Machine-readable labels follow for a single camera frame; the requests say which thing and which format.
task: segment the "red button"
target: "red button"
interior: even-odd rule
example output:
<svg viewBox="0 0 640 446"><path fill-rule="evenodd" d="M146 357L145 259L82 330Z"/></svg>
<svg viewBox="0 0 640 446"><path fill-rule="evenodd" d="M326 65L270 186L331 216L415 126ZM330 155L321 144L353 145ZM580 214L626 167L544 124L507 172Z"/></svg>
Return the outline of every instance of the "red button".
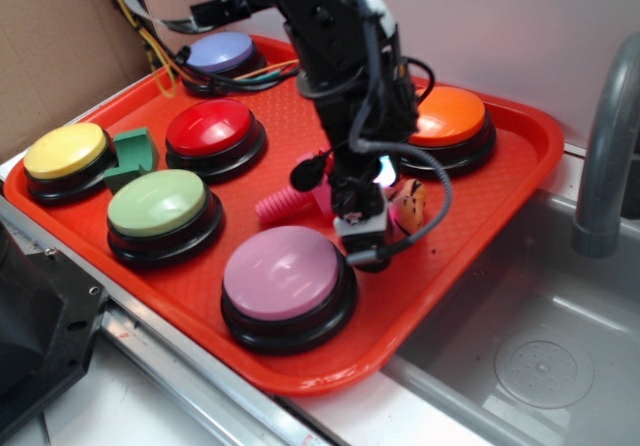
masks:
<svg viewBox="0 0 640 446"><path fill-rule="evenodd" d="M238 143L252 122L249 108L239 101L205 101L176 116L167 130L167 141L183 156L210 156Z"/></svg>

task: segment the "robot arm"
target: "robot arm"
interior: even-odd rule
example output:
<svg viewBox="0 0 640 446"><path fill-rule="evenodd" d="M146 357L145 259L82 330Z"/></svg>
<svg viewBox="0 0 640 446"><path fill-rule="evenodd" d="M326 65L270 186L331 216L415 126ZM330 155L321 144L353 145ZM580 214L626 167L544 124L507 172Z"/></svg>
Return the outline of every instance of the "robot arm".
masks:
<svg viewBox="0 0 640 446"><path fill-rule="evenodd" d="M416 156L406 142L416 129L417 97L409 61L400 52L397 25L381 0L214 0L192 6L191 22L164 24L181 32L201 32L267 7L276 7L285 19L302 67L298 90L313 101L331 144L332 208L348 260L371 265L362 269L382 269L392 254L429 229L401 245L389 245L386 198L374 183L380 157L389 156L393 162L400 153ZM420 159L433 164L431 158ZM301 167L309 166L322 170L317 164ZM298 173L292 173L294 187L316 185L313 175ZM445 202L441 216L447 208Z"/></svg>

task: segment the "lavender button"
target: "lavender button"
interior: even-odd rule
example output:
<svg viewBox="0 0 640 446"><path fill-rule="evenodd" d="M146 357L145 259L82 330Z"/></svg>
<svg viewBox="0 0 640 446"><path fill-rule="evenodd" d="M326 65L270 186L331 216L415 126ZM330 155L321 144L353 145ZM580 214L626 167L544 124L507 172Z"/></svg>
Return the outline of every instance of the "lavender button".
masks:
<svg viewBox="0 0 640 446"><path fill-rule="evenodd" d="M187 64L208 73L217 73L239 65L251 57L253 40L244 33L227 31L205 36L191 45Z"/></svg>
<svg viewBox="0 0 640 446"><path fill-rule="evenodd" d="M243 314L282 321L320 305L338 275L337 252L328 239L308 228L284 226L253 236L233 253L224 289Z"/></svg>

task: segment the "orange button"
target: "orange button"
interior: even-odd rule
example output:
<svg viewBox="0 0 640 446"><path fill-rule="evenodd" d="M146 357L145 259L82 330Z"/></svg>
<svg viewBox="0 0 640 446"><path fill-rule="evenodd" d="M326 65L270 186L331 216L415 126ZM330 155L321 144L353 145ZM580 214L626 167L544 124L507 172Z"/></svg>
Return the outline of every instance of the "orange button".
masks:
<svg viewBox="0 0 640 446"><path fill-rule="evenodd" d="M422 148L439 148L462 143L480 132L485 106L470 91L436 86L418 107L418 132L409 142Z"/></svg>

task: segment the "green block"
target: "green block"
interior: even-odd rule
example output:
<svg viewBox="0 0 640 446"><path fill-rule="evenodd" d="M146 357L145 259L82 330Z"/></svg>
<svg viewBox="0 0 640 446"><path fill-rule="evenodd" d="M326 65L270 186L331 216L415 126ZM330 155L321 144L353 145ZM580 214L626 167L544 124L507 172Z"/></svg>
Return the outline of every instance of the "green block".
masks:
<svg viewBox="0 0 640 446"><path fill-rule="evenodd" d="M104 173L104 182L114 194L134 179L158 168L158 148L148 128L117 134L113 146L118 166Z"/></svg>

